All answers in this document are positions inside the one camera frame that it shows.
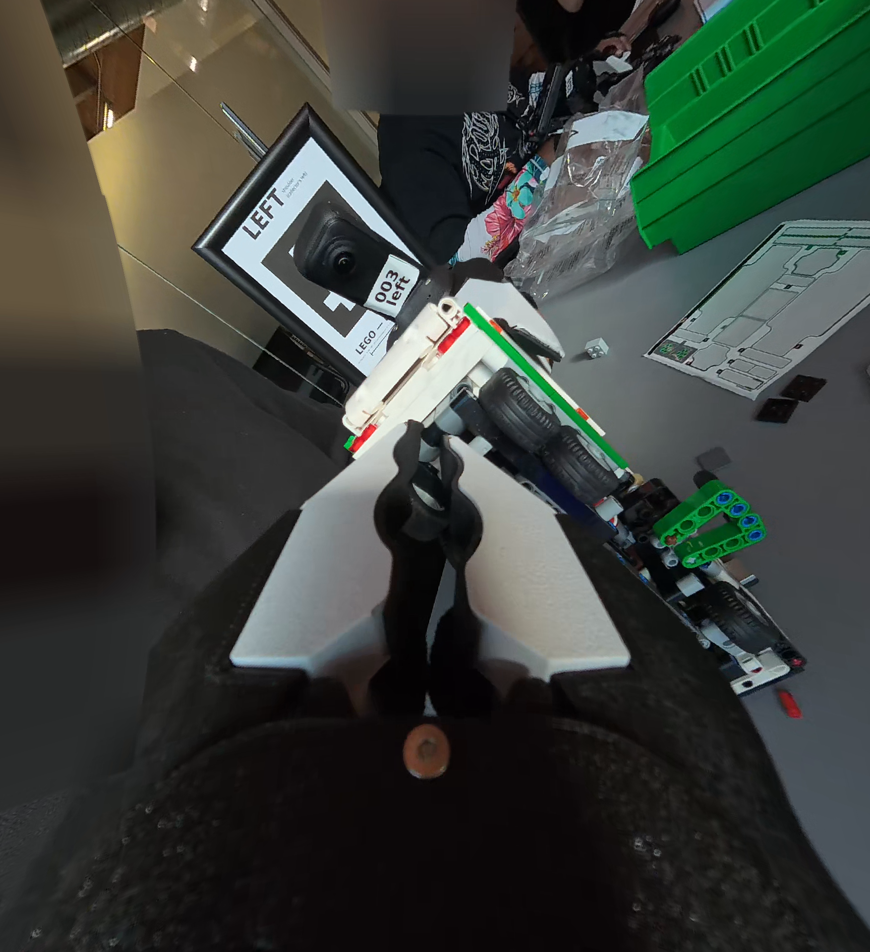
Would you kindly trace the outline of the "green storage bin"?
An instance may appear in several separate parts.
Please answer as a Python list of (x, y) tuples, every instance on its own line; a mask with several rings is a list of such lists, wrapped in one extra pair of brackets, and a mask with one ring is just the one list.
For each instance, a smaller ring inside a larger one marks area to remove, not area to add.
[(680, 253), (870, 156), (870, 1), (736, 1), (645, 79), (643, 242)]

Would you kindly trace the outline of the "lego sticker sheet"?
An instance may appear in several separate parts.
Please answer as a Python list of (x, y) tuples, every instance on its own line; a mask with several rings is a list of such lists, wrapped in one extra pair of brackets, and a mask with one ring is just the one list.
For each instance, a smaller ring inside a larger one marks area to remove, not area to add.
[(755, 400), (870, 304), (870, 220), (782, 223), (644, 354)]

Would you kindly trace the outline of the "black framed sign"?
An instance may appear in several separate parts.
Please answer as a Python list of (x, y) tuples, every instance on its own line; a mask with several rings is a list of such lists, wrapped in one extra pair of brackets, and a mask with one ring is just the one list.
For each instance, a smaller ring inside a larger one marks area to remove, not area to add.
[(391, 323), (305, 279), (291, 252), (329, 200), (401, 253), (434, 261), (309, 103), (292, 118), (193, 250), (355, 386), (380, 362)]

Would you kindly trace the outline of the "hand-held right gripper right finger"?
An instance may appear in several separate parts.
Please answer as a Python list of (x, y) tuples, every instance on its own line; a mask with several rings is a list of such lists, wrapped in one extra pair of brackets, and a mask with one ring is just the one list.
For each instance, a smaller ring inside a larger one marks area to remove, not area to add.
[(481, 672), (493, 684), (514, 684), (625, 668), (630, 652), (554, 509), (460, 438), (446, 446), (461, 459), (458, 485), (481, 519), (465, 566)]

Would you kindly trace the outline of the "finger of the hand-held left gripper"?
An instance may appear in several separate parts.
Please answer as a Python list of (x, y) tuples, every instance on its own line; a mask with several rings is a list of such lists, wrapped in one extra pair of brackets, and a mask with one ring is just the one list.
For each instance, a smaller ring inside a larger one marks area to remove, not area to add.
[(553, 364), (565, 357), (556, 332), (513, 284), (477, 277), (454, 277), (453, 292), (459, 303), (470, 303), (479, 308), (534, 362)]

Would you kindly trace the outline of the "white green lego truck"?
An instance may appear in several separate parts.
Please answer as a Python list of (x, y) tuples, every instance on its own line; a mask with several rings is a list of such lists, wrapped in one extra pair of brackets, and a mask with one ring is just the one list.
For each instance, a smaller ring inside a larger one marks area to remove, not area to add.
[(766, 537), (762, 517), (712, 472), (681, 501), (660, 479), (618, 469), (556, 403), (507, 366), (477, 385), (456, 383), (422, 422), (421, 458), (432, 469), (454, 435), (605, 541), (690, 628), (739, 696), (800, 673), (808, 660), (751, 592), (738, 553)]

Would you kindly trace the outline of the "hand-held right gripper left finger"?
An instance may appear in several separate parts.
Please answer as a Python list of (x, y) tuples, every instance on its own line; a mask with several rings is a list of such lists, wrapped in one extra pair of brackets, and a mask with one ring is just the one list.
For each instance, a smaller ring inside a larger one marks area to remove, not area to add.
[(359, 681), (421, 665), (421, 424), (398, 423), (304, 503), (230, 650), (240, 669)]

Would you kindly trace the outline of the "clear plastic bag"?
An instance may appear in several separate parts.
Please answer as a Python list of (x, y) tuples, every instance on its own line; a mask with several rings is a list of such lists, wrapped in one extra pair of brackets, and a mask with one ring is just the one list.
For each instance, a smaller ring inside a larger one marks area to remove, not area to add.
[(571, 120), (506, 273), (536, 303), (614, 266), (637, 230), (631, 183), (650, 150), (648, 115), (607, 110)]

